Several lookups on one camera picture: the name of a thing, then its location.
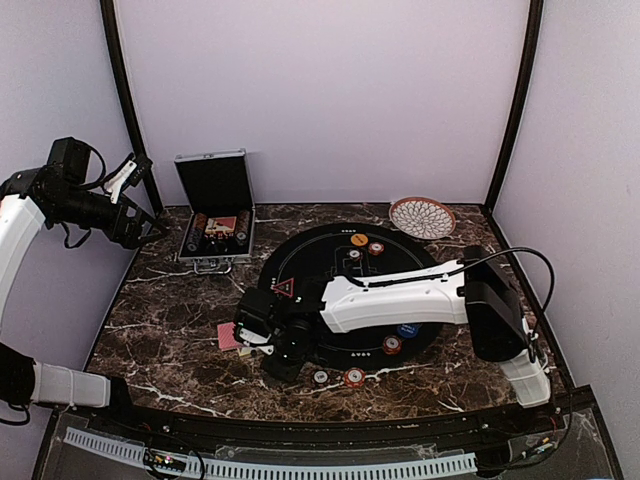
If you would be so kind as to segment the black-red 100 chip stack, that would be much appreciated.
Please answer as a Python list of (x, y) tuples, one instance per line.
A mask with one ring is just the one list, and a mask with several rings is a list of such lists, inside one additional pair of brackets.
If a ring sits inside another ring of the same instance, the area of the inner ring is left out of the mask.
[(317, 385), (323, 385), (329, 380), (329, 375), (324, 370), (317, 370), (312, 376), (313, 382)]

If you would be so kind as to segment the red card deck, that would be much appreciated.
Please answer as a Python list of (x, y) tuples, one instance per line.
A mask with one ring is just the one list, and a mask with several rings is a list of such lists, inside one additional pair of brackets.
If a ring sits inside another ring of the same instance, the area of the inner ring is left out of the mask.
[(229, 351), (242, 347), (234, 336), (235, 324), (233, 322), (227, 322), (217, 325), (217, 341), (218, 348), (221, 351)]

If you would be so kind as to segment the red-gold 5 chip stack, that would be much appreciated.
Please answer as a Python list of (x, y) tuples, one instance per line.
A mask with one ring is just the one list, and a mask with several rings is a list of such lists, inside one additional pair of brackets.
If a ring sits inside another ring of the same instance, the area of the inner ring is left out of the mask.
[(366, 373), (360, 368), (350, 368), (344, 373), (343, 381), (349, 388), (361, 388), (366, 381)]

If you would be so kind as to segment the red triangular all-in marker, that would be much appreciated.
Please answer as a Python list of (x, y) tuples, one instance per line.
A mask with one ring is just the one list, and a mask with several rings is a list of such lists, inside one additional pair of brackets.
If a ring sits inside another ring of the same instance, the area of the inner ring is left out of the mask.
[(280, 283), (276, 283), (272, 285), (271, 290), (276, 294), (283, 295), (288, 298), (292, 298), (294, 296), (294, 284), (295, 284), (295, 279), (291, 277)]

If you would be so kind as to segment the red chips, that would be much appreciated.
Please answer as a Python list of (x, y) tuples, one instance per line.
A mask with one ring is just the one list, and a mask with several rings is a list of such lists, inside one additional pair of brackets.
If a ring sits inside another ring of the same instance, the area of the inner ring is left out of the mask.
[(377, 256), (384, 252), (384, 245), (380, 242), (372, 242), (369, 244), (368, 252), (371, 255)]
[(385, 354), (397, 355), (402, 349), (402, 340), (395, 335), (389, 335), (384, 339), (382, 347)]

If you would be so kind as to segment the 100 chips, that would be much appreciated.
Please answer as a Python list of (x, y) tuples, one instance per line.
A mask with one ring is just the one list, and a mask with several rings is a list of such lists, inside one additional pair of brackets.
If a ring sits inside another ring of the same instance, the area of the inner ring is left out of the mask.
[(362, 258), (362, 253), (359, 250), (351, 249), (348, 251), (348, 258), (351, 261), (359, 261)]

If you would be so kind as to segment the blue small blind button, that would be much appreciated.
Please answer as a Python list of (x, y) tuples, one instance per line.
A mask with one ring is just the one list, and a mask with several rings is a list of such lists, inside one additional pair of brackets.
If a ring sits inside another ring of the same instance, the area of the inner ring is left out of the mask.
[(413, 324), (401, 324), (397, 326), (397, 334), (403, 339), (412, 339), (415, 338), (420, 331), (421, 325), (419, 323)]

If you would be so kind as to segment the orange big blind button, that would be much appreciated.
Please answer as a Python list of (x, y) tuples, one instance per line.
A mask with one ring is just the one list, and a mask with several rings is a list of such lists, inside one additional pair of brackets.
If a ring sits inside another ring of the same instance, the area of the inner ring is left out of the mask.
[(361, 233), (353, 234), (350, 238), (350, 241), (354, 246), (357, 247), (362, 247), (369, 243), (368, 237), (365, 234)]

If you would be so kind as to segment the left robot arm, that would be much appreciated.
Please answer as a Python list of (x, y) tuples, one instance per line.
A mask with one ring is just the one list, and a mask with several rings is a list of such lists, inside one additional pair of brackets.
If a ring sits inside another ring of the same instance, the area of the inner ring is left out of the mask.
[[(167, 229), (125, 194), (150, 172), (151, 160), (130, 154), (113, 172), (86, 176), (97, 150), (64, 137), (53, 142), (40, 168), (15, 173), (1, 185), (1, 298), (6, 300), (35, 237), (44, 228), (76, 225), (86, 235), (100, 230), (111, 242), (135, 250), (163, 238)], [(32, 404), (102, 409), (120, 436), (141, 427), (140, 412), (124, 399), (122, 379), (49, 365), (1, 347), (1, 399), (25, 411)]]

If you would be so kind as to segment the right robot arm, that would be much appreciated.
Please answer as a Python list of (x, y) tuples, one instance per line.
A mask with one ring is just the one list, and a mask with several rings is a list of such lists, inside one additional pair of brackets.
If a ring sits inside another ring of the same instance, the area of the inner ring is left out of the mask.
[(307, 277), (287, 292), (247, 289), (235, 340), (262, 351), (262, 367), (276, 379), (291, 382), (312, 362), (343, 370), (344, 384), (358, 388), (367, 371), (414, 355), (442, 325), (466, 325), (475, 355), (498, 365), (515, 391), (511, 426), (530, 434), (547, 420), (548, 362), (494, 255), (473, 246), (459, 260), (358, 277), (353, 268), (365, 257), (353, 249), (342, 271)]

